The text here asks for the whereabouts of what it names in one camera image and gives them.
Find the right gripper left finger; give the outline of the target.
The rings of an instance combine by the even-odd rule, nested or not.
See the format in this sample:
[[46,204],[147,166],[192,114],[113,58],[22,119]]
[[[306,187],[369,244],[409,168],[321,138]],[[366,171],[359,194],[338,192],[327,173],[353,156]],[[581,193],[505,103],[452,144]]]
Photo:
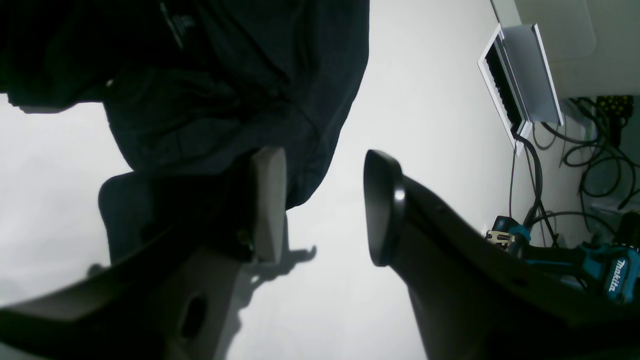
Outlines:
[[281,262],[285,150],[193,181],[222,194],[114,266],[3,307],[1,342],[50,360],[212,359],[240,272]]

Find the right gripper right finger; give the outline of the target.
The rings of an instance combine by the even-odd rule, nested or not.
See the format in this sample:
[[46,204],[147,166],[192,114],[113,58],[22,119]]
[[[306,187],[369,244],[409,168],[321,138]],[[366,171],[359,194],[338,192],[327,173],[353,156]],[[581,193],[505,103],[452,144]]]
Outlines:
[[439,196],[369,150],[368,248],[409,290],[430,360],[637,360],[639,303],[585,292],[489,243]]

